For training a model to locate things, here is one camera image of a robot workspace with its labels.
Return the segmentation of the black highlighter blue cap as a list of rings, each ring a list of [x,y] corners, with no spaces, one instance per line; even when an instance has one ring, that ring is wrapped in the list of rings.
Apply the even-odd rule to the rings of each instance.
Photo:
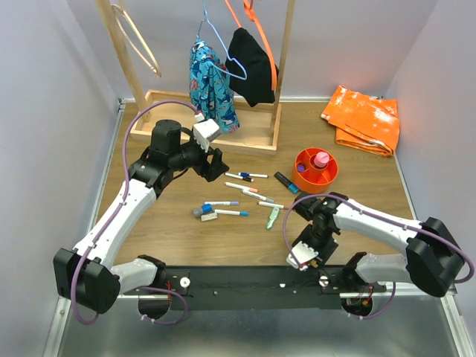
[[[286,187],[291,193],[296,194],[300,190],[299,188],[285,175],[283,175],[281,172],[276,172],[274,174],[274,177],[284,186]]]

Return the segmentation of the orange round divided organizer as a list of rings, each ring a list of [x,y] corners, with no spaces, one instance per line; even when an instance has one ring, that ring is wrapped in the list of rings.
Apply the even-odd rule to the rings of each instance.
[[[337,161],[330,153],[330,160],[326,168],[319,170],[313,165],[313,159],[320,151],[327,152],[321,148],[310,147],[297,154],[292,167],[292,181],[301,191],[324,193],[338,176]],[[299,164],[306,166],[306,170],[302,173],[297,170]]]

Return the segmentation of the glue tube pink cap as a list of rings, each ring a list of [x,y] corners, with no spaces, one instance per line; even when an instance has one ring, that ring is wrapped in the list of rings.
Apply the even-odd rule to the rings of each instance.
[[[327,167],[329,160],[330,160],[329,153],[325,151],[320,151],[315,155],[313,159],[313,165],[317,169],[322,170]]]

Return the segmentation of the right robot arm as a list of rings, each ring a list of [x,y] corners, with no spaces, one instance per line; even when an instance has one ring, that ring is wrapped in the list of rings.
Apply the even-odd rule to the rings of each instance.
[[[338,247],[335,236],[351,231],[393,248],[395,254],[355,254],[342,269],[342,282],[350,291],[370,283],[411,283],[441,298],[462,281],[458,274],[468,259],[439,219],[392,216],[339,193],[301,193],[291,209],[308,223],[287,245],[286,261],[297,270],[307,270],[312,261],[322,266]]]

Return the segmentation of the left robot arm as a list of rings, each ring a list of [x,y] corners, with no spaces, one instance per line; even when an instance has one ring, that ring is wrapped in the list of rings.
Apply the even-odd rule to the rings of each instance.
[[[213,120],[191,129],[176,120],[160,120],[149,146],[126,167],[126,177],[113,203],[96,225],[71,250],[61,248],[53,258],[58,294],[97,315],[107,312],[118,295],[142,287],[155,294],[164,288],[164,264],[139,257],[122,266],[114,264],[123,242],[143,213],[179,175],[192,169],[208,182],[228,171],[222,151],[211,147],[220,136]]]

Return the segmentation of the white pen black cap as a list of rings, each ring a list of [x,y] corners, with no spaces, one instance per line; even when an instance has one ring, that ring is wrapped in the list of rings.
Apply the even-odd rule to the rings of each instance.
[[[254,182],[254,179],[249,177],[249,176],[241,176],[241,175],[228,173],[228,172],[225,173],[225,176],[233,178],[233,179],[243,180],[243,181],[246,181],[246,182]]]

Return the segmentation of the white pen dark-blue cap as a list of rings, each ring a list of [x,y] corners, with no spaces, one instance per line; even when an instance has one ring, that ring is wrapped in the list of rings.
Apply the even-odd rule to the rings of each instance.
[[[260,173],[238,172],[238,175],[242,177],[251,177],[251,178],[262,178],[262,179],[268,178],[267,174],[260,174]]]

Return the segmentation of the white pen lilac cap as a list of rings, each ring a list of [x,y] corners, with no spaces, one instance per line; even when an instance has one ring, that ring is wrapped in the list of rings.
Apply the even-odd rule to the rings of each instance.
[[[204,202],[203,205],[210,205],[210,206],[236,206],[239,205],[238,201],[209,201]]]

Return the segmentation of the white pen light-blue cap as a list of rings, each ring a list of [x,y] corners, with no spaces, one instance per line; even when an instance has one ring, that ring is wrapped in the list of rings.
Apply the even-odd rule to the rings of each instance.
[[[229,216],[249,216],[249,213],[246,211],[239,210],[223,210],[223,209],[214,209],[214,212],[218,215],[229,215]]]

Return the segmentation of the white pen brown cap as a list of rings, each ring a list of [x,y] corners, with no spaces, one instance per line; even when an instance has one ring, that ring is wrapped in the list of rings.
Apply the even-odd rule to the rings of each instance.
[[[280,209],[280,210],[287,209],[286,206],[284,206],[284,205],[271,203],[271,202],[258,201],[257,204],[260,205],[260,206],[270,207],[270,208],[277,208],[277,209]]]

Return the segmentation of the blue shark-print garment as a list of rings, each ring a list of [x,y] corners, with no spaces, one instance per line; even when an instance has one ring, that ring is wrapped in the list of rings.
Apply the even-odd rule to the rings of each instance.
[[[190,49],[190,102],[205,116],[213,119],[221,131],[228,134],[240,128],[234,108],[234,92],[230,77],[213,66],[225,68],[214,49],[206,41],[197,39]]]

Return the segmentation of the black garment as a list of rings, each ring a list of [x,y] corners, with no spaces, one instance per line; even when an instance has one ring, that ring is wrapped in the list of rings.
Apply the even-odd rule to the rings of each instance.
[[[274,91],[271,89],[271,63],[267,53],[254,37],[244,28],[234,31],[228,54],[245,69],[247,79],[230,77],[230,89],[244,97],[249,106],[259,103],[273,103]]]

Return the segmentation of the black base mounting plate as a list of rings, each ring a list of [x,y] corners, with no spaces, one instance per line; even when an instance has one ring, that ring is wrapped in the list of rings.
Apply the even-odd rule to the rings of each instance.
[[[169,295],[179,311],[340,309],[344,296],[385,292],[345,277],[343,266],[152,266],[120,274],[120,292],[143,289]]]

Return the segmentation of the orange folded cloth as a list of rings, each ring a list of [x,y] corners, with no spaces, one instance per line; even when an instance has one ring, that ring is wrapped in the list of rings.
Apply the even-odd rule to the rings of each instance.
[[[400,133],[397,101],[339,86],[321,118],[335,127],[335,142],[383,157],[395,154]]]

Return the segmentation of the orange plastic hanger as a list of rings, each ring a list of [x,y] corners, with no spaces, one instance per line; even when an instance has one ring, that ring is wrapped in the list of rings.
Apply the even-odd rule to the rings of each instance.
[[[225,2],[233,20],[235,21],[235,23],[237,24],[237,29],[238,28],[244,28],[242,25],[241,25],[241,22],[238,20],[238,17],[237,15],[235,14],[234,12],[234,9],[232,8],[231,4],[229,1],[226,1]],[[260,47],[267,53],[268,55],[268,58],[270,60],[270,63],[271,63],[271,89],[274,91],[274,95],[275,95],[275,91],[277,89],[277,79],[278,79],[278,74],[279,74],[279,69],[276,65],[276,62],[274,60],[274,55],[273,55],[273,52],[272,52],[272,49],[271,49],[271,46],[268,42],[268,39],[266,37],[266,34],[265,34],[265,31],[263,30],[263,27],[260,23],[260,20],[257,18],[257,15],[254,11],[254,7],[253,7],[253,2],[252,1],[244,1],[243,2],[243,7],[244,7],[244,10],[245,10],[245,13],[249,19],[250,22],[253,22],[256,26],[256,29],[258,31],[258,34],[260,36],[260,39],[261,39],[261,43],[257,42]],[[235,64],[234,62],[230,62],[228,60],[225,61],[225,67],[231,72],[231,73],[234,73],[234,74],[238,74],[238,75],[242,75],[242,71],[241,69],[237,66],[237,64]]]

